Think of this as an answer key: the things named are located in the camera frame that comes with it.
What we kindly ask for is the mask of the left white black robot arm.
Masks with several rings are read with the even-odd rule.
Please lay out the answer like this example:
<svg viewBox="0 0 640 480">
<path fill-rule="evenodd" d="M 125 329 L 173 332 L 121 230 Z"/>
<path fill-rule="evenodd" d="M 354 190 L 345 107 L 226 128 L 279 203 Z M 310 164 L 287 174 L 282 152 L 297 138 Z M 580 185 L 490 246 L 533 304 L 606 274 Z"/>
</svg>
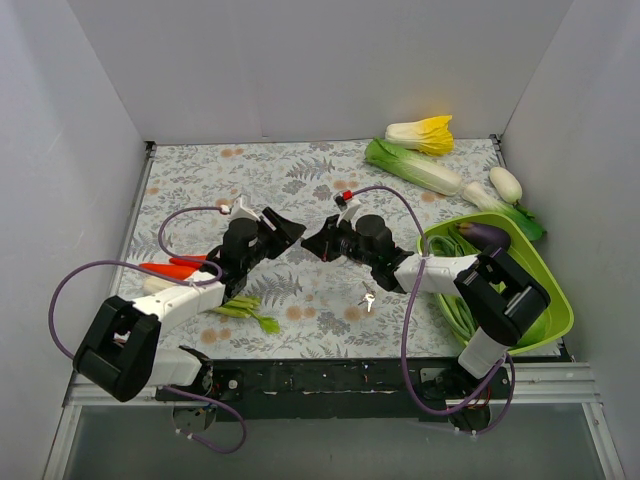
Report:
<svg viewBox="0 0 640 480">
<path fill-rule="evenodd" d="M 161 335 L 232 300 L 254 267 L 276 259 L 305 230 L 271 208 L 231 213 L 220 245 L 180 284 L 134 300 L 106 299 L 73 357 L 74 370 L 120 402 L 149 386 L 205 398 L 215 386 L 212 360 L 190 347 L 161 349 Z"/>
</svg>

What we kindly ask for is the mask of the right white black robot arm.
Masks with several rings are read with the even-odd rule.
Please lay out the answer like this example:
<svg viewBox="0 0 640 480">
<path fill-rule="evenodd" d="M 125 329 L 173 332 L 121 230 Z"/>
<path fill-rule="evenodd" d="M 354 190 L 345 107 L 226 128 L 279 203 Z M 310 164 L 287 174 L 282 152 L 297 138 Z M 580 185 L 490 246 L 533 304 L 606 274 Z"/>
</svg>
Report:
<svg viewBox="0 0 640 480">
<path fill-rule="evenodd" d="M 337 215 L 326 219 L 301 246 L 324 262 L 341 256 L 370 268 L 385 291 L 412 291 L 461 298 L 478 328 L 458 357 L 454 389 L 475 397 L 489 384 L 488 372 L 516 345 L 551 299 L 547 291 L 501 247 L 460 257 L 414 253 L 397 246 L 382 217 L 365 215 L 355 225 Z"/>
</svg>

